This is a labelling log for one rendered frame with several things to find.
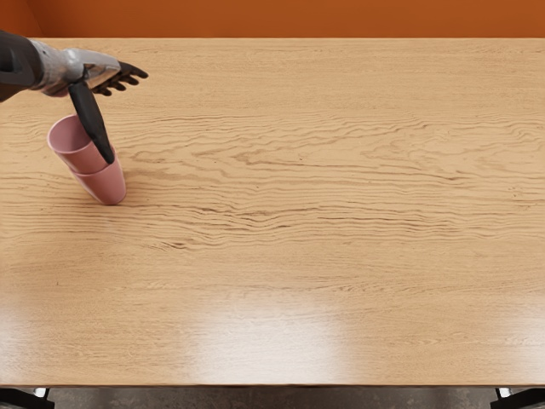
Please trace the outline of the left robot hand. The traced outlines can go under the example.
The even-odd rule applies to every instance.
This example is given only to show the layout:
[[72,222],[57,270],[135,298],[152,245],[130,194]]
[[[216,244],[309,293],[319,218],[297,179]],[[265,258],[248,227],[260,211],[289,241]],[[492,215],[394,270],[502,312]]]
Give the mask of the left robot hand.
[[148,78],[137,66],[115,57],[88,49],[57,49],[32,40],[38,52],[43,74],[35,90],[47,96],[68,95],[76,114],[95,148],[106,163],[114,162],[114,152],[95,97],[110,96],[114,90],[123,92]]

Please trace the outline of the pink plastic cup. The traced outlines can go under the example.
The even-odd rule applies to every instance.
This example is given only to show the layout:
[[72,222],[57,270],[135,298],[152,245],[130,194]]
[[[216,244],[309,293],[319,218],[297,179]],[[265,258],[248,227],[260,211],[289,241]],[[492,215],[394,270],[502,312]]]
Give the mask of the pink plastic cup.
[[87,193],[103,205],[118,205],[126,196],[123,169],[118,157],[98,172],[81,174],[72,170],[72,175]]
[[51,150],[75,173],[92,175],[114,166],[102,158],[76,114],[58,120],[49,130],[47,142]]

